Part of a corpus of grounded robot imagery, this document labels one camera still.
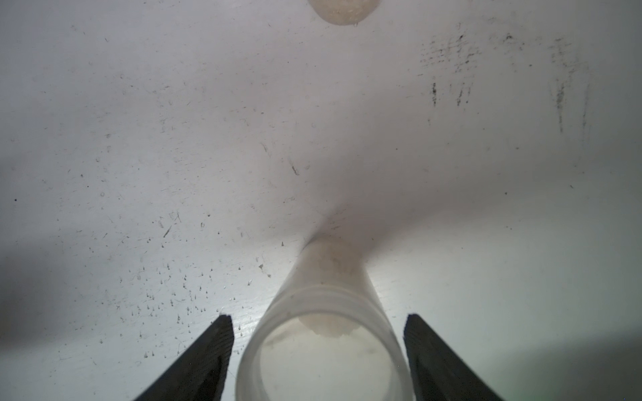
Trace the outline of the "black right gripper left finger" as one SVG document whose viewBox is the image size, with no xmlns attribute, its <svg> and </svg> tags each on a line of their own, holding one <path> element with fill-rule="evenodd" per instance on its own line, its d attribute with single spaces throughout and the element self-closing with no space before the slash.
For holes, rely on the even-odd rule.
<svg viewBox="0 0 642 401">
<path fill-rule="evenodd" d="M 221 315 L 136 401 L 219 401 L 233 343 L 232 317 Z"/>
</svg>

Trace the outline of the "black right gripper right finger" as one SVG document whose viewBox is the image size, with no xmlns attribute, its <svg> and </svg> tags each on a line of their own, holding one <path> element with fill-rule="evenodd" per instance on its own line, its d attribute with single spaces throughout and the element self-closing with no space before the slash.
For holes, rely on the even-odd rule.
<svg viewBox="0 0 642 401">
<path fill-rule="evenodd" d="M 406 320 L 404 343 L 417 400 L 502 401 L 417 314 Z"/>
</svg>

